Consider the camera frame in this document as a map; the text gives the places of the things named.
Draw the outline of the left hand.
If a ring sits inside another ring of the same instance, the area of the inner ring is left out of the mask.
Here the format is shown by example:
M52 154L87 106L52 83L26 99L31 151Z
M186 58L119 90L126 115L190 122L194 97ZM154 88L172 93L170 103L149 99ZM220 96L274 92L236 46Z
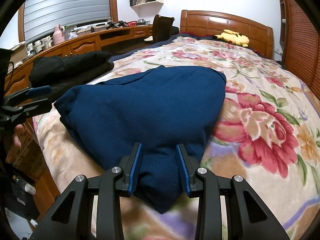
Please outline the left hand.
M21 149L21 141L18 136L23 132L24 126L22 124L19 124L14 128L14 133L12 135L12 144L10 150L8 150L7 157L5 159L6 163L12 163L16 151Z

